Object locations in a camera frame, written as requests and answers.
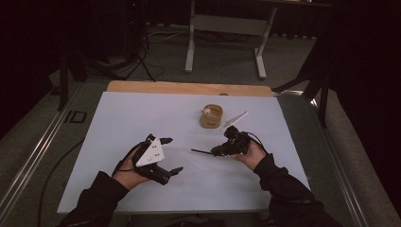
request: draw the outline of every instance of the table leg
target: table leg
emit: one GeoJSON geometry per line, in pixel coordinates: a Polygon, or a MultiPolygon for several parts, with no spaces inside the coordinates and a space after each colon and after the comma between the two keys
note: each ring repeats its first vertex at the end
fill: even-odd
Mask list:
{"type": "Polygon", "coordinates": [[[262,53],[263,53],[263,49],[265,48],[266,41],[268,40],[270,29],[273,24],[273,19],[274,19],[276,11],[277,11],[277,8],[271,9],[269,20],[266,23],[266,29],[262,36],[262,44],[260,44],[259,48],[256,48],[254,50],[257,71],[258,71],[260,79],[266,78],[266,70],[265,70],[265,64],[263,63],[262,53]]]}
{"type": "Polygon", "coordinates": [[[189,21],[189,45],[188,52],[186,53],[185,73],[192,72],[192,65],[194,63],[194,33],[195,33],[195,0],[191,0],[191,18],[189,21]]]}

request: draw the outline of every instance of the person's left hand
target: person's left hand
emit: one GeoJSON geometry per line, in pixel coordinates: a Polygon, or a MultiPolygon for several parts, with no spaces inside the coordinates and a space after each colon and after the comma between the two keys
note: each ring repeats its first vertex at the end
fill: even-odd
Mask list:
{"type": "Polygon", "coordinates": [[[116,171],[113,174],[113,178],[124,185],[128,190],[132,190],[135,186],[140,183],[149,181],[148,178],[140,175],[133,170],[132,156],[138,150],[138,148],[132,152],[123,162],[123,165],[118,168],[120,171],[116,171]]]}

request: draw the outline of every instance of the white paper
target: white paper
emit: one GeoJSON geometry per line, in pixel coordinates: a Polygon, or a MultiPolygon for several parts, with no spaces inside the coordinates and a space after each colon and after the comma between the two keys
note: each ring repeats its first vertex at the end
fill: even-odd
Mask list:
{"type": "Polygon", "coordinates": [[[199,96],[105,92],[82,145],[59,206],[59,213],[77,205],[80,192],[90,187],[99,170],[111,174],[136,144],[152,133],[170,137],[163,145],[165,159],[158,166],[171,170],[183,166],[169,183],[141,183],[120,203],[116,212],[215,212],[267,209],[269,192],[245,165],[228,158],[196,153],[227,141],[224,131],[204,129],[201,111],[207,104],[223,109],[221,124],[244,111],[235,123],[240,131],[255,134],[275,163],[308,187],[298,154],[275,97],[199,96]]]}

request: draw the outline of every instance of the white triangular marker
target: white triangular marker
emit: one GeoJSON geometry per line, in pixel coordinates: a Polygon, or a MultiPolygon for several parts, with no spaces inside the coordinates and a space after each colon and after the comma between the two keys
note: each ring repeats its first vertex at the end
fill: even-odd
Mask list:
{"type": "Polygon", "coordinates": [[[135,165],[138,167],[146,166],[158,163],[164,159],[165,155],[163,154],[162,143],[160,143],[160,139],[156,138],[135,165]]]}

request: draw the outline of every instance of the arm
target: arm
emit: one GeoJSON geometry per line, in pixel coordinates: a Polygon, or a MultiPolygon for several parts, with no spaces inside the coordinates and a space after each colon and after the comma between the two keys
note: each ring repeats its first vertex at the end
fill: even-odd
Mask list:
{"type": "Polygon", "coordinates": [[[278,226],[340,226],[325,211],[323,204],[286,168],[275,165],[271,154],[251,141],[246,155],[233,158],[244,163],[260,177],[263,190],[270,191],[270,213],[278,226]]]}
{"type": "MultiPolygon", "coordinates": [[[[133,169],[131,158],[135,151],[124,160],[119,169],[133,169]]],[[[77,207],[61,221],[59,226],[109,226],[118,202],[135,186],[147,180],[148,178],[133,170],[116,171],[112,177],[104,172],[98,172],[92,186],[80,194],[77,207]]]]}

